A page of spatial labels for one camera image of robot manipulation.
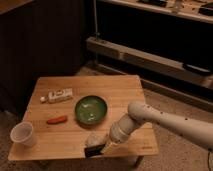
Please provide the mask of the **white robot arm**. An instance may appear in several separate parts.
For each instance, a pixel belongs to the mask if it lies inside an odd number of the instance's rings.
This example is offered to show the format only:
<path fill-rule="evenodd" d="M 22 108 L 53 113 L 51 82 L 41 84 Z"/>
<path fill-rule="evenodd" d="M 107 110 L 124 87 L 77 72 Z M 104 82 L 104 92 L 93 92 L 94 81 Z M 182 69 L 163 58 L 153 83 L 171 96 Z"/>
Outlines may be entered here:
<path fill-rule="evenodd" d="M 136 129 L 147 122 L 159 124 L 188 141 L 213 151 L 213 123 L 169 114 L 145 102 L 133 101 L 128 105 L 127 113 L 112 124 L 102 153 L 108 152 L 116 144 L 126 142 Z"/>

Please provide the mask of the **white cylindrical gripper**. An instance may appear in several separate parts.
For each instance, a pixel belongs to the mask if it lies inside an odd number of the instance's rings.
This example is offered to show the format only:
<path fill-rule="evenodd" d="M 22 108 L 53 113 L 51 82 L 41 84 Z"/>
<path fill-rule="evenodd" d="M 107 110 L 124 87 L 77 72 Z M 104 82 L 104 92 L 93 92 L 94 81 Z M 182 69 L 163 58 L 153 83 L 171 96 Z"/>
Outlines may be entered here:
<path fill-rule="evenodd" d="M 112 141 L 108 140 L 106 142 L 101 153 L 106 153 L 115 143 L 126 142 L 130 138 L 130 135 L 139 127 L 140 125 L 128 114 L 123 115 L 119 121 L 112 124 L 109 132 L 109 137 Z"/>

